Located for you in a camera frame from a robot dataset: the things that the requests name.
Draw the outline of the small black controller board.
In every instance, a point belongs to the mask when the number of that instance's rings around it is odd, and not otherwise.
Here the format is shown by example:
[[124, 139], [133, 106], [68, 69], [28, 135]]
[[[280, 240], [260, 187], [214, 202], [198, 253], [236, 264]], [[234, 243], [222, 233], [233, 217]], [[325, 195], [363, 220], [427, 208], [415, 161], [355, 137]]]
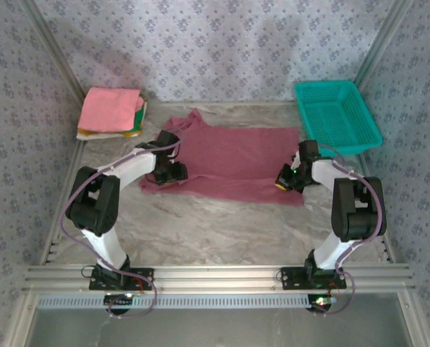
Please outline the small black controller board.
[[107, 294], [103, 298], [107, 313], [116, 316], [126, 314], [131, 309], [132, 303], [132, 297], [126, 294]]
[[324, 296], [319, 294], [308, 295], [309, 307], [306, 309], [316, 314], [326, 314], [331, 306], [337, 302], [333, 296]]

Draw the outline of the maroon t-shirt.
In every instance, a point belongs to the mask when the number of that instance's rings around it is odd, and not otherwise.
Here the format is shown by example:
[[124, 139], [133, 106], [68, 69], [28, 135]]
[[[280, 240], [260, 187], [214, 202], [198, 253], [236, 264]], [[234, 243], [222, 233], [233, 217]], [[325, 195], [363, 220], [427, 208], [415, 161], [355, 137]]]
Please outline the maroon t-shirt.
[[186, 165], [188, 178], [162, 186], [142, 179], [142, 192], [303, 205], [302, 194], [275, 185], [283, 164], [298, 149], [298, 128], [211, 126], [197, 109], [184, 118], [170, 118], [163, 128], [183, 130], [184, 141], [177, 160]]

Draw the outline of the teal plastic basket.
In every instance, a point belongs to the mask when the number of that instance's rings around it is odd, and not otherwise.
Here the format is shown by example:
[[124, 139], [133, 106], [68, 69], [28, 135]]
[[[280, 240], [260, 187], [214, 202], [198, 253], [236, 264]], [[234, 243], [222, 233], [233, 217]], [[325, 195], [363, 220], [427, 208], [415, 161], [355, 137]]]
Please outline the teal plastic basket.
[[294, 90], [309, 139], [342, 155], [359, 155], [382, 145], [382, 135], [352, 81], [300, 82]]

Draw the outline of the aluminium frame post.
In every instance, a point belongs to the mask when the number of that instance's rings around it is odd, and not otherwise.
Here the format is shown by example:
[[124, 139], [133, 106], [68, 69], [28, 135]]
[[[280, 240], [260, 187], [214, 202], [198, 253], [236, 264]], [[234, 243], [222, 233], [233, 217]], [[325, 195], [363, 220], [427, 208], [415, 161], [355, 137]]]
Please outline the aluminium frame post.
[[35, 0], [17, 0], [29, 19], [34, 31], [39, 37], [43, 47], [50, 56], [53, 65], [56, 67], [60, 77], [66, 83], [73, 99], [78, 105], [82, 105], [85, 99], [85, 92], [82, 89], [76, 75], [69, 65], [67, 57], [61, 50], [55, 35], [53, 34], [48, 21], [44, 18]]
[[397, 29], [414, 0], [393, 0], [392, 5], [382, 21], [381, 27], [362, 61], [354, 83], [362, 92], [380, 62], [390, 41], [395, 37]]

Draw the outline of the aluminium mounting rail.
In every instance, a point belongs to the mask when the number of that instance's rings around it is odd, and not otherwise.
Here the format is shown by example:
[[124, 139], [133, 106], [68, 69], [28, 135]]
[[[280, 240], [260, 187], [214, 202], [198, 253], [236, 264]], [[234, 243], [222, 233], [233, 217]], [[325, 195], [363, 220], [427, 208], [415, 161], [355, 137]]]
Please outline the aluminium mounting rail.
[[[278, 265], [155, 266], [154, 284], [162, 294], [272, 294], [279, 293]], [[406, 264], [350, 263], [358, 293], [392, 293], [414, 289]], [[87, 265], [29, 267], [23, 291], [39, 294], [84, 294], [93, 268]]]

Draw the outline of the green folded t-shirt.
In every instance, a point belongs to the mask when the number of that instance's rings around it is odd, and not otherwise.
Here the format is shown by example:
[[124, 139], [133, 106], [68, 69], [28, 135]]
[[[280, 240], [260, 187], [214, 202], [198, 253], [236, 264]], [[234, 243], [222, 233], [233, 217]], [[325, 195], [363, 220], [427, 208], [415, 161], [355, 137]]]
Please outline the green folded t-shirt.
[[134, 115], [134, 128], [133, 128], [134, 132], [138, 132], [142, 130], [142, 122], [145, 118], [146, 110], [147, 110], [147, 100], [143, 98], [141, 108], [137, 110]]

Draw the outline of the pink folded t-shirt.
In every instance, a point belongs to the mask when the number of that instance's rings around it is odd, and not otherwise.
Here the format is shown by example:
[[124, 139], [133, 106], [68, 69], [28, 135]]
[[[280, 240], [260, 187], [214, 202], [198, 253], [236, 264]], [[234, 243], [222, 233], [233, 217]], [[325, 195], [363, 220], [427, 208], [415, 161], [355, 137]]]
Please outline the pink folded t-shirt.
[[144, 105], [139, 90], [92, 87], [87, 92], [78, 127], [89, 132], [126, 132]]

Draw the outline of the aluminium side rail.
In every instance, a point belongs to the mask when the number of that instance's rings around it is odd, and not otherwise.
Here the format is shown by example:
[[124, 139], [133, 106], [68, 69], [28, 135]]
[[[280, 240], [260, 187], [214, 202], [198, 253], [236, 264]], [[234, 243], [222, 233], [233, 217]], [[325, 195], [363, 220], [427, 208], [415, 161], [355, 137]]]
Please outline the aluminium side rail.
[[77, 141], [77, 144], [75, 145], [72, 152], [70, 164], [66, 172], [64, 183], [62, 184], [60, 197], [56, 204], [56, 209], [54, 211], [53, 219], [48, 230], [48, 236], [43, 247], [39, 265], [47, 265], [50, 262], [53, 262], [56, 258], [56, 249], [62, 238], [61, 228], [59, 227], [60, 217], [64, 215], [62, 208], [65, 206], [65, 203], [69, 198], [69, 193], [71, 192], [71, 188], [77, 174], [77, 169], [79, 168], [82, 160], [84, 147], [84, 142]]
[[[369, 169], [365, 155], [364, 154], [357, 155], [357, 158], [364, 175], [371, 176], [372, 172]], [[384, 249], [385, 249], [384, 252], [386, 254], [387, 261], [390, 263], [397, 263], [395, 250], [393, 249], [392, 243], [390, 242], [389, 228], [387, 228], [387, 230], [385, 231], [385, 234], [382, 236], [382, 239], [383, 239], [382, 243], [384, 245]]]

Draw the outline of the yellow folded t-shirt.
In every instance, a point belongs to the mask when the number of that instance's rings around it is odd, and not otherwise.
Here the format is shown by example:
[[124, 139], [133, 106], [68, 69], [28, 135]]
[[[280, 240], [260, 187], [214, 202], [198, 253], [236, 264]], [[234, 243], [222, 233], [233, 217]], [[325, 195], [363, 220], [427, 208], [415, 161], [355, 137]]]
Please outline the yellow folded t-shirt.
[[77, 130], [77, 139], [80, 141], [88, 141], [88, 140], [104, 140], [109, 138], [116, 137], [136, 137], [141, 133], [138, 132], [91, 132], [84, 129]]

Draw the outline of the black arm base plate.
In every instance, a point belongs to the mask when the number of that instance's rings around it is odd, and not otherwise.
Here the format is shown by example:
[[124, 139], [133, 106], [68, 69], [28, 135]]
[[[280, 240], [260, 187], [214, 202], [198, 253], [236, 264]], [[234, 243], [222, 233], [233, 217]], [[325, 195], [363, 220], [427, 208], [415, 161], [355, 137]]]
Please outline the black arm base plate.
[[328, 290], [346, 289], [345, 277], [335, 270], [307, 271], [304, 267], [282, 267], [280, 281], [283, 290]]
[[96, 266], [90, 275], [89, 289], [91, 291], [151, 291], [149, 282], [153, 282], [154, 269], [151, 267], [132, 267], [130, 273], [139, 278], [122, 275], [111, 270]]

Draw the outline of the grey metal panel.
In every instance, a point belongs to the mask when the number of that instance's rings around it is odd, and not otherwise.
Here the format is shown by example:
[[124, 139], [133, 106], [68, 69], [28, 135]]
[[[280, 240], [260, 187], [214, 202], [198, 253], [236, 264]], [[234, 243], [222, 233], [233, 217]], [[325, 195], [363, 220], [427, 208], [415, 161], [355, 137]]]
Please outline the grey metal panel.
[[399, 301], [358, 294], [344, 312], [156, 309], [128, 320], [103, 309], [40, 308], [26, 347], [414, 347]]

